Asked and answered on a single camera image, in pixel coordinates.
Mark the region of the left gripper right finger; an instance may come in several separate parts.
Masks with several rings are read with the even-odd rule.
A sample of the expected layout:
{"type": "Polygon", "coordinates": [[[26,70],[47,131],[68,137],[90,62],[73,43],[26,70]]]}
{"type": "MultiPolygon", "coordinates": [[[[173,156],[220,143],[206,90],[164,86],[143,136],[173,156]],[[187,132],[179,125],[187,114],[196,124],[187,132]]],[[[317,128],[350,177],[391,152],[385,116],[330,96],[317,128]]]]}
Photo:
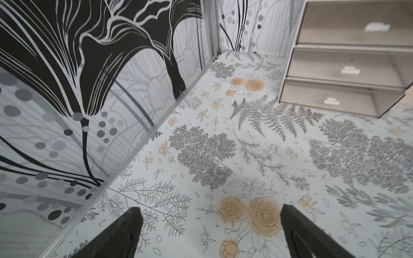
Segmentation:
{"type": "Polygon", "coordinates": [[[292,258],[354,258],[292,205],[283,205],[281,225],[292,258]]]}

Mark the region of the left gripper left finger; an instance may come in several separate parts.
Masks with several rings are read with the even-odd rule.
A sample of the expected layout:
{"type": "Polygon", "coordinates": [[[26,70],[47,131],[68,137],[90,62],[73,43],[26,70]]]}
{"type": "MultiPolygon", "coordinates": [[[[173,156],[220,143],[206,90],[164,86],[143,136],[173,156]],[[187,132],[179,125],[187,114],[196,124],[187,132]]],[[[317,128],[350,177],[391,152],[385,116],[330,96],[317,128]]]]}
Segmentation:
{"type": "Polygon", "coordinates": [[[102,231],[75,258],[133,258],[143,228],[140,208],[132,207],[102,231]]]}

